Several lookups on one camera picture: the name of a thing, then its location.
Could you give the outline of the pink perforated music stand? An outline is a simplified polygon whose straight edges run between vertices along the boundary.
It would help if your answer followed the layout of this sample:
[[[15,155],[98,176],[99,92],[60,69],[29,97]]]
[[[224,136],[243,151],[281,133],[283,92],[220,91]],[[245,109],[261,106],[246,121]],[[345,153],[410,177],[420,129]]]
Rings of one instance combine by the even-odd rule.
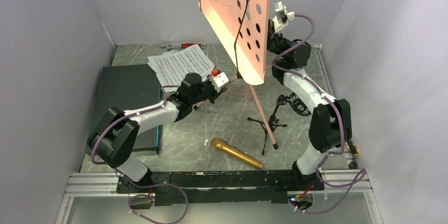
[[[274,149],[278,143],[255,87],[265,82],[270,0],[198,0],[198,6],[246,84]]]

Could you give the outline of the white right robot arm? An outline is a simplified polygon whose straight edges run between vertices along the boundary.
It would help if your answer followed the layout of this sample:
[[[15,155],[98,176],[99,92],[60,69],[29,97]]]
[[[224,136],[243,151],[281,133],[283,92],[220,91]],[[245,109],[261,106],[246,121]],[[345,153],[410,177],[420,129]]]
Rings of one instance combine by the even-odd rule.
[[[324,159],[343,153],[345,143],[352,139],[350,104],[325,92],[305,72],[311,47],[304,41],[293,42],[276,33],[268,21],[267,46],[276,54],[272,75],[290,89],[311,112],[310,143],[304,154],[292,165],[291,183],[298,190],[311,184],[312,174],[323,165]]]

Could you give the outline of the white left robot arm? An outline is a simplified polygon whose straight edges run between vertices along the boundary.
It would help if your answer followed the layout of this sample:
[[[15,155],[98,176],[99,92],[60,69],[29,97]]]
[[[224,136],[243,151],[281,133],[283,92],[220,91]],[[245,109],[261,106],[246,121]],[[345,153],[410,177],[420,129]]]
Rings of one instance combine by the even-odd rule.
[[[127,111],[109,108],[87,140],[92,163],[108,165],[128,178],[136,191],[147,191],[154,184],[152,171],[132,155],[137,136],[181,121],[202,101],[214,102],[226,82],[226,76],[219,70],[212,70],[206,79],[194,72],[187,73],[176,91],[164,94],[157,104]]]

